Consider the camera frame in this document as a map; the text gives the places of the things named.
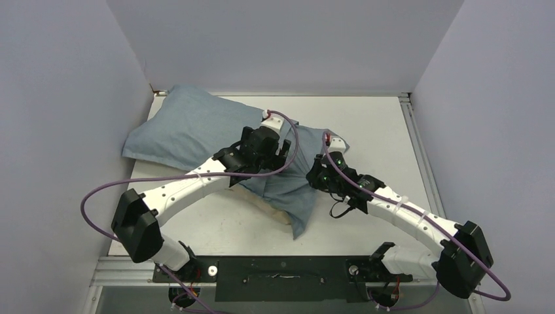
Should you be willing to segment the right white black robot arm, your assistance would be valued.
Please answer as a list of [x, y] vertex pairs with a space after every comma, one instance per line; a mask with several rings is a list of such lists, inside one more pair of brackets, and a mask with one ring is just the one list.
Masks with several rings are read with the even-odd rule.
[[448, 292], [467, 299], [493, 265], [480, 226], [426, 211], [379, 179], [358, 174], [347, 166], [341, 152], [318, 154], [306, 178], [312, 188], [337, 195], [348, 211], [357, 209], [380, 218], [424, 245], [419, 250], [383, 244], [370, 261], [371, 274], [379, 280], [400, 274], [436, 278]]

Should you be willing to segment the patchwork and blue pillowcase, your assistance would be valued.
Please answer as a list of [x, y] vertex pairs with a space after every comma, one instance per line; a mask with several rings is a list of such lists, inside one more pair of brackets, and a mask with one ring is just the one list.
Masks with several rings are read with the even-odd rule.
[[[243, 103], [213, 96], [198, 88], [176, 85], [158, 112], [127, 136], [122, 156], [190, 171], [219, 149], [240, 139], [244, 127], [260, 125], [262, 111]], [[271, 177], [239, 184], [261, 196], [291, 219], [294, 238], [304, 232], [315, 208], [317, 191], [306, 175], [313, 159], [323, 153], [324, 129], [297, 122], [300, 148], [289, 154], [292, 164]]]

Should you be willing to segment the cream white pillow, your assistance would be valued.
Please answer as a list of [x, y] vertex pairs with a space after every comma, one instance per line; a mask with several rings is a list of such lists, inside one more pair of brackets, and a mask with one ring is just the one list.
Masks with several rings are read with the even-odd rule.
[[284, 225], [291, 225], [291, 219], [289, 218], [289, 215], [287, 214], [287, 212], [281, 209], [278, 209], [277, 207], [274, 207], [268, 201], [264, 200], [261, 196], [258, 196], [257, 194], [246, 189], [242, 185], [237, 184], [231, 187], [230, 190], [236, 193], [243, 200], [253, 204], [256, 208], [258, 208], [260, 211], [265, 213], [267, 216], [269, 216], [271, 219], [275, 220], [276, 222], [279, 222]]

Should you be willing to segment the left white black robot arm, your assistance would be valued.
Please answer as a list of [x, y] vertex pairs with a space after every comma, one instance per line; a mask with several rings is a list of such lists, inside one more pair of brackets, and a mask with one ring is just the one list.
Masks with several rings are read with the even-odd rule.
[[152, 260], [167, 267], [178, 281], [188, 281], [195, 272], [192, 249], [161, 231], [188, 206], [241, 181], [261, 177], [285, 166], [291, 141], [281, 139], [267, 126], [245, 127], [242, 138], [222, 148], [202, 165], [176, 181], [138, 193], [125, 191], [118, 202], [111, 228], [135, 263]]

